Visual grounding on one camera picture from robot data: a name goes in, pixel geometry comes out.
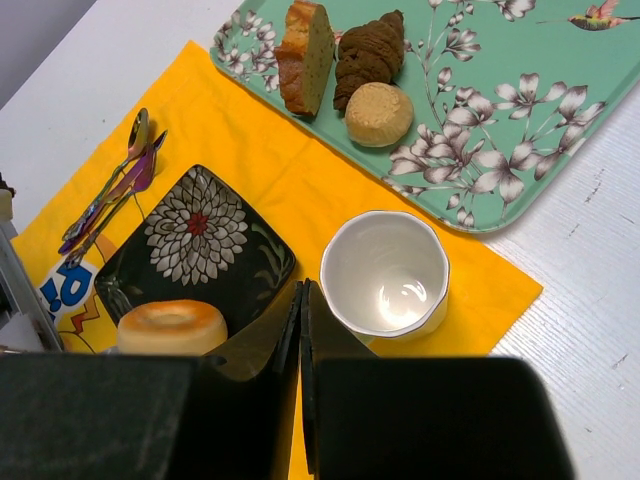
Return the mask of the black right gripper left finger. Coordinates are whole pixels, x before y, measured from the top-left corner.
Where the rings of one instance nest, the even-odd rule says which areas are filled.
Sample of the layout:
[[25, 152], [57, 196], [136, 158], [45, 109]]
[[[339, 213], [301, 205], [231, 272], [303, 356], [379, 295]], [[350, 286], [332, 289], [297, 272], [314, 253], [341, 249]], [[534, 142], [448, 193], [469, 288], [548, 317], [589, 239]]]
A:
[[206, 357], [1, 359], [5, 479], [284, 479], [302, 286]]

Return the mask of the glazed ring donut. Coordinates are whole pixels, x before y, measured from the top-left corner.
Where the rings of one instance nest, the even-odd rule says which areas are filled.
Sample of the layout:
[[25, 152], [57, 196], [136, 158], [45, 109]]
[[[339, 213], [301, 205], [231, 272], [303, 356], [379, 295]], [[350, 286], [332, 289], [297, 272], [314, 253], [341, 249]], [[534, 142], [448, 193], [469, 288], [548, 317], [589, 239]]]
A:
[[196, 300], [150, 302], [119, 321], [116, 347], [124, 354], [202, 356], [229, 338], [216, 307]]

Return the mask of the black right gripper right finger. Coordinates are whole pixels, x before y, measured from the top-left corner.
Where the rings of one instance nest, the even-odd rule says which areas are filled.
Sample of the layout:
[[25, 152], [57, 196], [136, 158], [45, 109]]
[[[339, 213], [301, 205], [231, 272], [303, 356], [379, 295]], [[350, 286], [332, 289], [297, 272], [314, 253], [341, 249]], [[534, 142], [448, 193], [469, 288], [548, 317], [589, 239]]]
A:
[[383, 358], [302, 287], [306, 460], [317, 479], [571, 479], [546, 390], [507, 357]]

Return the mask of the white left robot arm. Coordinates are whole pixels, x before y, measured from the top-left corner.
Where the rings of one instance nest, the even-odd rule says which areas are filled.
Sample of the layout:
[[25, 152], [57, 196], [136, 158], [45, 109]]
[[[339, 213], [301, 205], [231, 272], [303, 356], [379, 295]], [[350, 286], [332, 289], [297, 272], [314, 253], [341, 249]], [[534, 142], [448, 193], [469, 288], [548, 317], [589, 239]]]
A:
[[62, 352], [62, 341], [11, 240], [15, 190], [1, 179], [1, 353]]

